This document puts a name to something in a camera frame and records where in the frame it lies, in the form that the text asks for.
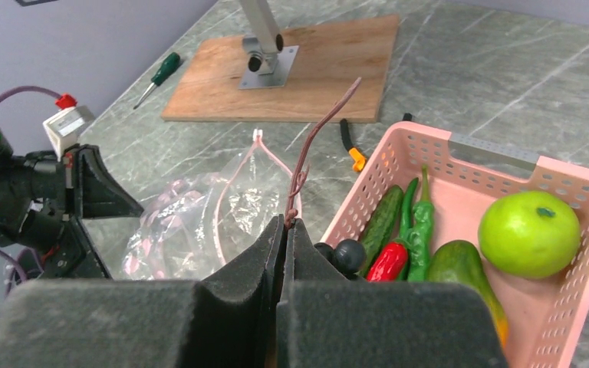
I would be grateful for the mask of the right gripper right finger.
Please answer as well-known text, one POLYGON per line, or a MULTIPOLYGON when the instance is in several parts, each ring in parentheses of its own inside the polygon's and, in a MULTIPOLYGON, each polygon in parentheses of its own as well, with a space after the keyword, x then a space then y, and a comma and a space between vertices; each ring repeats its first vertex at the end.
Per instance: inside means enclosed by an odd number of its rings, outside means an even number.
POLYGON ((301 220, 287 233, 279 367, 505 367, 488 308, 459 284, 350 281, 301 220))

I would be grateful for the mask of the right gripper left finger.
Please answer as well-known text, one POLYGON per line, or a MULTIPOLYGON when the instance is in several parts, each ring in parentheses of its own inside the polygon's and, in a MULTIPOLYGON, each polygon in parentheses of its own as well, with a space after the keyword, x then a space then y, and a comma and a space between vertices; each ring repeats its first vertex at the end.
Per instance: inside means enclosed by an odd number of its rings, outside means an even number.
POLYGON ((30 281, 0 308, 0 367, 262 367, 284 230, 201 281, 30 281))

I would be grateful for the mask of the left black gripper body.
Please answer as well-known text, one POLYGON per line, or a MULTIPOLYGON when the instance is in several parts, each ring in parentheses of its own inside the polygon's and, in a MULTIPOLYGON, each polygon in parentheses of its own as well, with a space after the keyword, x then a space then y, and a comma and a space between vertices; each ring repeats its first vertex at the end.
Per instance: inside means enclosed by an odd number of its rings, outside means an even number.
POLYGON ((40 257, 41 277, 108 279, 110 272, 99 256, 85 218, 74 214, 72 146, 58 162, 50 151, 25 156, 25 182, 39 210, 30 210, 20 241, 40 257))

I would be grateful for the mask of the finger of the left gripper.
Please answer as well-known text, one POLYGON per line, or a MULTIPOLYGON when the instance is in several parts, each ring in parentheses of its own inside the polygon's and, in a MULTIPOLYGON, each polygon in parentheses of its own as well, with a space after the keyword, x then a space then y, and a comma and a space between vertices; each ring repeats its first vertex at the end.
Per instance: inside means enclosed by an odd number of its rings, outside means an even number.
POLYGON ((107 171, 98 146, 74 150, 74 214, 82 219, 139 217, 143 207, 107 171))

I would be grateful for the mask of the dark fake grape bunch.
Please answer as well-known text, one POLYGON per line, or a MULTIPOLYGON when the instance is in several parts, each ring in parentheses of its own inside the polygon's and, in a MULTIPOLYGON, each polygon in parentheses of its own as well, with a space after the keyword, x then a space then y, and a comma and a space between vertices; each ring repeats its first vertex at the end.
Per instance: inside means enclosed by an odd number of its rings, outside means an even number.
MULTIPOLYGON (((296 168, 298 157, 308 134, 315 123, 283 123, 276 130, 275 146, 283 153, 286 163, 296 168)), ((351 134, 359 147, 369 153, 378 145, 383 128, 381 123, 351 123, 351 134)), ((288 249, 294 247, 295 280, 344 280, 339 271, 327 262, 311 244, 325 239, 335 215, 342 212, 341 205, 357 182, 359 174, 352 173, 348 153, 341 145, 338 123, 327 123, 317 133, 309 147, 306 164, 311 165, 308 178, 301 190, 303 215, 288 233, 288 249)))

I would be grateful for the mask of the red fake chili pepper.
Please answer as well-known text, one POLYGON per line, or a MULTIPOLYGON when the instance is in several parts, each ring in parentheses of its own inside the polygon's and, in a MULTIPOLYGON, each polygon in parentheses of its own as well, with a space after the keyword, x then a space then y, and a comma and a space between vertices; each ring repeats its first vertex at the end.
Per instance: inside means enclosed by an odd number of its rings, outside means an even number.
POLYGON ((391 241, 379 253, 376 261, 370 267, 366 280, 395 281, 407 266, 408 251, 402 242, 391 241))

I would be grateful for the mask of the clear zip top bag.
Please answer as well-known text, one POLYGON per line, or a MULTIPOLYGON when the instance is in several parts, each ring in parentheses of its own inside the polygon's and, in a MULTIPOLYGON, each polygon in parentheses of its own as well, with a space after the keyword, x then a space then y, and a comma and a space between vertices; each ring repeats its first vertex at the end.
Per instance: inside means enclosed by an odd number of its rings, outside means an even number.
POLYGON ((210 276, 254 243, 288 201, 292 171, 253 132, 218 172, 169 182, 140 216, 122 260, 133 280, 210 276))

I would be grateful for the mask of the small green fake pepper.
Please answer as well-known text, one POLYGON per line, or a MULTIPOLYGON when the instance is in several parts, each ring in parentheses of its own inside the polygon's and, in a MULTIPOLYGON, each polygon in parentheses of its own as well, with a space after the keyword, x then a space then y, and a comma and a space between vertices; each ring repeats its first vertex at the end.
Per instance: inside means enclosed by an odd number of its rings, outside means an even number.
POLYGON ((394 225, 400 214, 403 197, 403 189, 398 185, 393 185, 383 195, 377 207, 374 209, 370 221, 367 223, 367 227, 359 239, 366 254, 362 272, 365 272, 371 266, 381 248, 390 239, 394 225))

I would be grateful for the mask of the green fake chili pepper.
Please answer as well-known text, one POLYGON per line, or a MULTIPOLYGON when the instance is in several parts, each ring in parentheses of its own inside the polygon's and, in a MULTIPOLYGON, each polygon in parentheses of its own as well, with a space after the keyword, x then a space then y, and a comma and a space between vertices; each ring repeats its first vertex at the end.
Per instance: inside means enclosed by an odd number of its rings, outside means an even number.
POLYGON ((410 269, 407 280, 424 281, 430 263, 430 242, 434 230, 435 207, 429 192, 428 168, 422 166, 422 188, 419 201, 413 206, 413 227, 407 236, 410 269))

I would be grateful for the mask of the orange fake fruit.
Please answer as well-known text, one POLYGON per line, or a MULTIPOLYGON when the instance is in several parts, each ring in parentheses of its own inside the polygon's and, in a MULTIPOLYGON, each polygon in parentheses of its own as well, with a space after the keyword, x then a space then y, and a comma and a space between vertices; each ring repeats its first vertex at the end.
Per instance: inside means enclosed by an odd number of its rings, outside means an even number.
POLYGON ((479 251, 473 243, 454 240, 440 246, 431 257, 426 280, 462 284, 475 290, 492 315, 502 347, 507 346, 508 318, 489 283, 479 251))

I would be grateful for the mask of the green fake apple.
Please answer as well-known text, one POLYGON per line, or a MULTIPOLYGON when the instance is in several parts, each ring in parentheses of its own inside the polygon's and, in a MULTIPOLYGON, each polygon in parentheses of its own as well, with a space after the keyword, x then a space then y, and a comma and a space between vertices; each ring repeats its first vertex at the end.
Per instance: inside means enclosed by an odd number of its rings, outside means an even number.
POLYGON ((495 200, 478 228, 481 253, 500 271, 543 279, 570 264, 581 242, 574 210, 549 192, 527 191, 495 200))

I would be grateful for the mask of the green fake bean pod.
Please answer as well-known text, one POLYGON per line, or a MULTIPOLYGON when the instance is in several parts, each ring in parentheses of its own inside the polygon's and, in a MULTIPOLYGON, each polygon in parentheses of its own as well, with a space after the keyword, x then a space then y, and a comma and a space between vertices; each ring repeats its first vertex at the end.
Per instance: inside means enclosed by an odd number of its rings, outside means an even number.
POLYGON ((405 190, 403 202, 401 205, 400 225, 397 236, 397 242, 404 247, 408 255, 410 254, 410 251, 408 250, 408 246, 406 245, 406 234, 413 227, 412 207, 419 180, 419 178, 414 178, 410 181, 405 190))

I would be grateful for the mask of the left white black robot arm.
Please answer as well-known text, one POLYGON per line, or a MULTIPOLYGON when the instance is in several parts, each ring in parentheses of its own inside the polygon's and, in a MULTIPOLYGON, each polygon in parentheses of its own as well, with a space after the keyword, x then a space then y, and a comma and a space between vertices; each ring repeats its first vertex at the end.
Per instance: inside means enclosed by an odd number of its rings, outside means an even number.
POLYGON ((138 217, 143 207, 109 174, 98 146, 16 156, 0 130, 0 248, 43 259, 43 278, 109 278, 82 219, 138 217))

